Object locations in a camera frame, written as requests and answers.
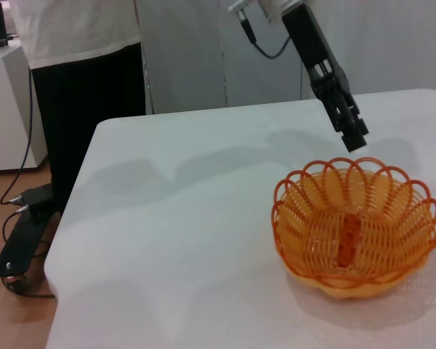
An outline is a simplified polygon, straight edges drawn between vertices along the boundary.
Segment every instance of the wooden floor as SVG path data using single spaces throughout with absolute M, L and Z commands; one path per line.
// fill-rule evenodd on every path
M 0 174 L 0 197 L 8 188 L 14 174 Z M 17 181 L 9 198 L 21 191 L 35 188 L 50 182 L 48 165 L 35 172 L 26 172 Z M 1 227 L 8 215 L 17 209 L 16 206 L 0 205 L 0 251 L 3 247 Z M 9 233 L 16 220 L 10 220 L 7 226 Z M 59 217 L 54 217 L 46 235 L 55 233 Z M 33 269 L 42 275 L 42 261 L 36 261 Z M 46 281 L 39 284 L 33 292 L 50 293 Z M 28 299 L 8 292 L 0 281 L 0 348 L 45 348 L 50 327 L 55 315 L 57 301 L 55 299 Z

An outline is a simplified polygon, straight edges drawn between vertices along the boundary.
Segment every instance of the plastic basket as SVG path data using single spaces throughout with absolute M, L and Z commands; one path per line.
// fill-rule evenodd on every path
M 372 165 L 379 169 L 365 169 Z M 314 161 L 291 172 L 276 186 L 272 210 L 275 246 L 289 272 L 337 298 L 392 288 L 436 247 L 428 187 L 373 158 Z

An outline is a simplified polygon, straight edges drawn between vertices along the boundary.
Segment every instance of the black cable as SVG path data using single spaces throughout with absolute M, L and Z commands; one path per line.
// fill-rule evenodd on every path
M 26 294 L 26 293 L 16 292 L 14 289 L 8 286 L 8 284 L 5 282 L 3 278 L 1 278 L 1 283 L 3 284 L 3 286 L 5 286 L 5 288 L 8 291 L 10 291 L 13 294 L 16 294 L 17 296 L 27 297 L 27 298 L 55 298 L 54 294 Z
M 26 163 L 26 160 L 28 159 L 28 154 L 29 154 L 29 148 L 31 147 L 31 138 L 32 138 L 32 120 L 33 120 L 33 98 L 32 98 L 32 73 L 31 73 L 31 68 L 29 68 L 29 101 L 31 103 L 30 106 L 30 116 L 29 116 L 29 137 L 28 137 L 28 145 L 26 146 L 26 152 L 24 154 L 24 159 L 23 159 L 23 163 L 21 164 L 20 169 L 18 170 L 16 177 L 14 178 L 14 180 L 12 181 L 12 184 L 9 185 L 7 191 L 5 191 L 5 194 L 3 194 L 3 196 L 0 199 L 0 204 L 1 205 L 8 205 L 9 201 L 4 201 L 5 196 L 8 195 L 9 191 L 13 188 L 13 185 L 15 185 L 17 179 L 20 177 L 21 173 L 23 172 L 24 169 L 24 165 Z
M 267 54 L 257 43 L 254 43 L 254 46 L 255 46 L 255 48 L 256 49 L 258 49 L 258 51 L 262 54 L 262 55 L 264 55 L 266 58 L 268 58 L 269 60 L 275 60 L 276 58 L 278 58 L 279 56 L 281 56 L 282 54 L 283 54 L 283 52 L 284 52 L 284 50 L 286 49 L 286 47 L 288 46 L 288 44 L 289 44 L 289 42 L 290 42 L 290 40 L 291 40 L 291 37 L 288 37 L 287 39 L 286 39 L 286 41 L 284 42 L 284 45 L 283 45 L 283 47 L 281 47 L 281 49 L 279 50 L 279 52 L 276 54 L 276 55 L 274 55 L 274 56 L 271 56 L 271 55 L 269 55 L 269 54 Z
M 5 228 L 7 226 L 7 223 L 9 220 L 11 220 L 14 216 L 18 215 L 18 212 L 13 212 L 11 213 L 10 216 L 8 216 L 8 218 L 5 220 L 5 222 L 3 223 L 3 227 L 1 227 L 1 237 L 3 238 L 3 241 L 5 242 L 5 244 L 7 243 L 8 239 L 7 239 L 7 235 L 5 234 Z

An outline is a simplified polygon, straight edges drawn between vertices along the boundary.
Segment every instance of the white cabinet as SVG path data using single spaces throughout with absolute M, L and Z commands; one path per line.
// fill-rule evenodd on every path
M 23 162 L 30 121 L 28 61 L 19 41 L 0 48 L 0 170 Z M 26 168 L 37 167 L 47 155 L 41 114 L 34 92 L 33 132 Z

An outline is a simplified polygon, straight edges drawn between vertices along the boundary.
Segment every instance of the table surface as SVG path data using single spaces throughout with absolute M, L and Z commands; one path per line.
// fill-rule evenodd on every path
M 374 156 L 436 198 L 436 91 L 357 96 Z M 273 189 L 346 156 L 316 100 L 98 126 L 45 270 L 58 298 L 47 347 L 436 348 L 436 250 L 372 300 L 295 282 L 276 254 Z

